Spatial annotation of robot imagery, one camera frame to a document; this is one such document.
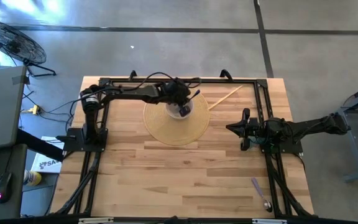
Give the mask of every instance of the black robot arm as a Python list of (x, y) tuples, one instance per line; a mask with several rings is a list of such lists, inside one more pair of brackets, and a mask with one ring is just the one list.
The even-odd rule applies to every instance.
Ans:
[(257, 144), (269, 144), (280, 149), (285, 146), (297, 145), (308, 134), (346, 134), (350, 130), (350, 126), (337, 113), (298, 123), (285, 121), (283, 118), (270, 118), (258, 123), (257, 118), (250, 118), (248, 108), (243, 110), (241, 121), (226, 125), (226, 128), (242, 138), (241, 150), (243, 151), (250, 147), (249, 136), (255, 137)]
[[(105, 96), (99, 101), (95, 93), (100, 92), (103, 92)], [(185, 106), (190, 100), (187, 97), (190, 93), (188, 85), (179, 78), (173, 78), (167, 83), (138, 87), (91, 85), (80, 93), (85, 113), (85, 124), (82, 128), (84, 143), (93, 144), (100, 141), (103, 130), (99, 130), (97, 126), (98, 110), (104, 108), (112, 100), (142, 100), (153, 104), (173, 103), (179, 106), (180, 115), (186, 116), (190, 112), (190, 108)]]

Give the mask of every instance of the metal bracket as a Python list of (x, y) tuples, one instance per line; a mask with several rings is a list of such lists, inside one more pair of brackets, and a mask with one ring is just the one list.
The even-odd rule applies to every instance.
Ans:
[(78, 224), (92, 224), (92, 223), (112, 223), (114, 217), (102, 217), (102, 218), (80, 218)]
[(131, 74), (129, 75), (129, 80), (131, 81), (136, 76), (137, 76), (137, 74), (136, 74), (135, 70), (132, 70)]
[(100, 132), (99, 144), (85, 144), (81, 128), (69, 128), (67, 136), (73, 136), (72, 139), (65, 139), (64, 151), (80, 151), (80, 152), (103, 152), (106, 148), (108, 130)]
[(301, 142), (298, 142), (297, 144), (292, 144), (291, 141), (285, 141), (278, 145), (278, 147), (274, 148), (270, 145), (261, 146), (261, 150), (263, 153), (267, 154), (275, 154), (275, 153), (303, 153)]
[(264, 87), (264, 88), (267, 88), (267, 80), (264, 78), (264, 79), (256, 79), (256, 82), (260, 85), (260, 86), (262, 86), (262, 87)]
[(274, 220), (274, 219), (264, 219), (264, 218), (255, 218), (252, 219), (253, 224), (287, 224), (286, 220)]
[(231, 77), (230, 73), (226, 70), (226, 69), (223, 69), (221, 71), (221, 75), (219, 76), (220, 78), (224, 78), (224, 77), (227, 77), (227, 80), (229, 82), (233, 82), (233, 77)]
[(99, 79), (99, 86), (105, 86), (110, 82), (110, 78), (100, 78)]

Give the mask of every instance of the cup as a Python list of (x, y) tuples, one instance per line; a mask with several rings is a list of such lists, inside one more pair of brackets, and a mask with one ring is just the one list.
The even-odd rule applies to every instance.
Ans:
[(190, 108), (190, 112), (189, 112), (186, 116), (184, 116), (184, 117), (180, 116), (180, 113), (179, 113), (180, 108), (179, 108), (179, 106), (178, 106), (177, 104), (171, 103), (171, 104), (169, 105), (169, 104), (167, 103), (167, 104), (165, 105), (165, 109), (166, 109), (167, 113), (169, 114), (169, 116), (171, 116), (171, 117), (174, 118), (174, 119), (186, 119), (186, 118), (188, 118), (188, 117), (191, 115), (191, 113), (193, 112), (193, 108), (194, 108), (193, 100), (190, 100), (190, 101), (189, 101), (187, 104), (185, 104), (184, 106), (188, 106), (188, 107)]

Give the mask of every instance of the yellow object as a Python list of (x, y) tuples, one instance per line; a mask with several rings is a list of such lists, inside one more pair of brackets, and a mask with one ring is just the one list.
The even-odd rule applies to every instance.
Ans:
[(192, 101), (193, 111), (185, 119), (172, 118), (165, 109), (165, 103), (147, 103), (144, 108), (146, 129), (156, 140), (172, 146), (181, 146), (197, 140), (208, 127), (208, 103), (201, 94)]
[(237, 90), (239, 90), (241, 87), (242, 87), (242, 85), (239, 86), (239, 87), (237, 87), (235, 90), (231, 91), (231, 92), (230, 92), (229, 94), (227, 94), (226, 96), (222, 97), (220, 100), (218, 100), (218, 101), (217, 101), (216, 103), (214, 103), (212, 106), (210, 106), (210, 107), (208, 108), (208, 110), (210, 110), (210, 109), (214, 108), (216, 105), (220, 104), (222, 101), (224, 101), (227, 97), (231, 96), (233, 93), (235, 93), (235, 92), (236, 92)]
[(30, 170), (24, 171), (23, 185), (36, 186), (41, 182), (41, 180), (42, 176), (38, 172)]
[(40, 107), (38, 105), (34, 105), (33, 108), (29, 109), (29, 110), (24, 110), (22, 111), (22, 113), (32, 113), (34, 115), (37, 115), (39, 112)]

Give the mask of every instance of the electric fan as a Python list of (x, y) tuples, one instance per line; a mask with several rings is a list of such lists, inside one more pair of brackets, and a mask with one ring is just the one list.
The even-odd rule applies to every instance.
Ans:
[[(33, 77), (56, 75), (56, 72), (52, 69), (40, 66), (40, 64), (46, 62), (47, 55), (39, 44), (17, 29), (2, 22), (0, 22), (0, 51), (23, 62)], [(36, 66), (52, 73), (34, 75), (29, 66)]]

